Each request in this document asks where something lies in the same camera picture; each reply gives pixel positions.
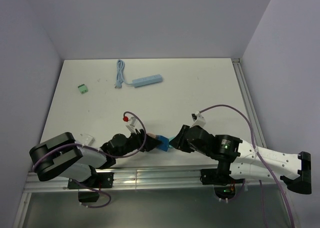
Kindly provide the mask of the pink charger plug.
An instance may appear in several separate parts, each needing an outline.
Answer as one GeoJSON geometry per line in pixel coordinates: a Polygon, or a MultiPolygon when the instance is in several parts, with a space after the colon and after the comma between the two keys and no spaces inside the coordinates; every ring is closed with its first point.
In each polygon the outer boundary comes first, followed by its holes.
{"type": "Polygon", "coordinates": [[[156,134],[148,133],[147,135],[153,139],[159,139],[159,136],[156,134]]]}

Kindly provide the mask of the blue cube socket adapter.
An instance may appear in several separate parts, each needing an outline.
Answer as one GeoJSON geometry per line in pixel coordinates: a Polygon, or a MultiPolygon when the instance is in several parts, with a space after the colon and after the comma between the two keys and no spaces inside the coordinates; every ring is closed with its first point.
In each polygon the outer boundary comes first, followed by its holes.
{"type": "Polygon", "coordinates": [[[157,135],[156,138],[158,141],[160,141],[160,144],[156,148],[164,152],[167,152],[170,147],[170,139],[161,135],[157,135]]]}

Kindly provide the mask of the teal charger plug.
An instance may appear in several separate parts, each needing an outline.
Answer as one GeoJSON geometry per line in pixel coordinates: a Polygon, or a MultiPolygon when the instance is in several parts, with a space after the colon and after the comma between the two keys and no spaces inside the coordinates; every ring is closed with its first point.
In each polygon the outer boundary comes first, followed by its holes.
{"type": "Polygon", "coordinates": [[[175,137],[170,137],[170,138],[168,139],[168,147],[169,147],[170,149],[174,148],[174,147],[171,145],[171,142],[172,142],[172,140],[173,140],[174,138],[175,138],[175,137]]]}

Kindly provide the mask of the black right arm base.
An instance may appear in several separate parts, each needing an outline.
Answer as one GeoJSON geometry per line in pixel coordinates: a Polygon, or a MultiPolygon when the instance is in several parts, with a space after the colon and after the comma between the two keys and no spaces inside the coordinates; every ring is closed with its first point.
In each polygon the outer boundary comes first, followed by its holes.
{"type": "Polygon", "coordinates": [[[230,203],[236,200],[244,191],[245,179],[234,179],[229,175],[220,175],[217,168],[201,169],[200,182],[202,185],[211,185],[218,202],[230,203]]]}

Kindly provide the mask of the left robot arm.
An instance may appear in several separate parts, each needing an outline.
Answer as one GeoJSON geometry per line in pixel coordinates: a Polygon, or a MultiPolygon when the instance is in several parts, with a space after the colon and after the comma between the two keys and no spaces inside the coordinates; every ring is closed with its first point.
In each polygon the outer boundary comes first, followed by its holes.
{"type": "Polygon", "coordinates": [[[76,188],[76,182],[90,188],[110,187],[110,178],[98,174],[98,170],[112,167],[118,158],[136,151],[149,152],[162,144],[157,136],[148,135],[141,129],[129,137],[116,134],[101,147],[88,149],[70,132],[65,132],[34,146],[29,155],[39,181],[65,177],[69,179],[70,188],[76,188]]]}

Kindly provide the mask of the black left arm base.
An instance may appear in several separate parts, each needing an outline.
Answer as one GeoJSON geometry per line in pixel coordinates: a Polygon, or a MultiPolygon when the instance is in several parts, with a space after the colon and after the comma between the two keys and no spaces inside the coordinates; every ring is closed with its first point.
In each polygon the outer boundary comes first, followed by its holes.
{"type": "Polygon", "coordinates": [[[112,188],[113,181],[113,172],[102,172],[97,174],[97,177],[93,179],[92,184],[85,184],[84,182],[79,182],[70,178],[67,188],[69,190],[78,190],[78,201],[80,205],[91,209],[103,208],[108,206],[112,201],[111,195],[103,189],[112,188]],[[102,196],[108,198],[107,202],[100,205],[93,205],[93,203],[96,203],[102,196]]]}

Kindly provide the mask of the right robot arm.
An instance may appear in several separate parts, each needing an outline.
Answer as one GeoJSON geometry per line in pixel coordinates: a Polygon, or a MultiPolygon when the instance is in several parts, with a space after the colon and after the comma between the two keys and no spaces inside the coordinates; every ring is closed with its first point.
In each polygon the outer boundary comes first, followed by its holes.
{"type": "Polygon", "coordinates": [[[287,154],[252,144],[230,135],[212,135],[200,126],[183,125],[169,141],[182,152],[201,153],[218,162],[216,168],[200,171],[203,185],[241,183],[244,180],[270,182],[276,178],[288,190],[311,194],[311,155],[308,152],[287,154]]]}

